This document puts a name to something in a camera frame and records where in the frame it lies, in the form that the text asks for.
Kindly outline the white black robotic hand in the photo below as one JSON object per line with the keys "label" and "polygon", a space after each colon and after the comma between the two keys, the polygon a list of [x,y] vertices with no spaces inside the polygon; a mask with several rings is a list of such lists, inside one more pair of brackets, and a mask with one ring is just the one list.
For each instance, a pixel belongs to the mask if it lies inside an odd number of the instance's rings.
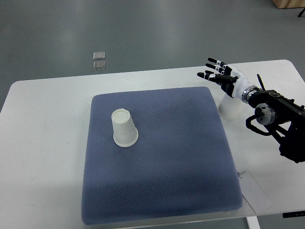
{"label": "white black robotic hand", "polygon": [[259,91],[244,73],[232,65],[213,58],[208,58],[208,61],[205,66],[209,69],[199,72],[197,76],[219,85],[229,97],[238,98],[247,104],[251,94]]}

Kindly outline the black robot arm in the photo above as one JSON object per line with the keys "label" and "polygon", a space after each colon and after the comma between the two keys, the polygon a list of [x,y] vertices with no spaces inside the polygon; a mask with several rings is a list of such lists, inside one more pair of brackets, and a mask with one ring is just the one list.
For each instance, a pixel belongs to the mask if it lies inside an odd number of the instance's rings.
{"label": "black robot arm", "polygon": [[263,136],[273,136],[279,143],[280,155],[295,163],[305,161],[305,106],[298,106],[275,90],[254,89],[245,98],[254,108],[254,115],[246,119],[246,127]]}

